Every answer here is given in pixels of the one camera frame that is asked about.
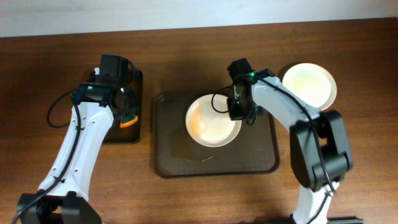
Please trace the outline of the green orange sponge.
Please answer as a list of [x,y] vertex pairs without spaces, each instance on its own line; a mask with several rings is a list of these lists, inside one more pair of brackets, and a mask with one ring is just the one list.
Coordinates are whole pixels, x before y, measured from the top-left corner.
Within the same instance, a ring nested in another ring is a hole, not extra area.
[[137,122],[138,122],[138,115],[128,114],[128,115],[121,117],[119,127],[120,128],[128,128]]

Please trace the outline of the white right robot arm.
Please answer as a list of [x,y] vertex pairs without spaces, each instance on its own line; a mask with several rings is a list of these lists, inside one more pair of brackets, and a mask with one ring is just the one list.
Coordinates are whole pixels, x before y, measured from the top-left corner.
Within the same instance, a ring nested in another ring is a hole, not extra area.
[[252,118],[262,107],[290,135],[290,164],[300,184],[293,223],[328,223],[327,213],[340,181],[353,168],[345,124],[339,112],[322,112],[289,91],[267,68],[230,68],[234,89],[228,99],[232,120]]

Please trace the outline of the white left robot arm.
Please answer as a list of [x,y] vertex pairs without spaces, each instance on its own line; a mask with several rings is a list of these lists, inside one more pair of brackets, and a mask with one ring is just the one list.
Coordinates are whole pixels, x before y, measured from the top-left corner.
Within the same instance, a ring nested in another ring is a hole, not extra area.
[[21,195],[14,223],[102,222],[88,202],[92,172],[109,130],[137,122],[139,102],[117,84],[82,83],[69,95],[72,116],[57,158],[37,192]]

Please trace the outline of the cream plate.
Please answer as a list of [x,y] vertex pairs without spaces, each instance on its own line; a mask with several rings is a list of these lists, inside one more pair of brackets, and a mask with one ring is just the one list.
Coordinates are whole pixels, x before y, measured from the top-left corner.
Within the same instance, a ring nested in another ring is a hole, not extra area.
[[206,147],[221,147],[229,144],[239,134],[242,121],[233,121],[226,111],[227,96],[203,95],[197,98],[185,115],[185,127],[190,137]]
[[329,71],[314,63],[299,63],[284,74],[282,84],[301,100],[320,110],[336,99],[337,85]]

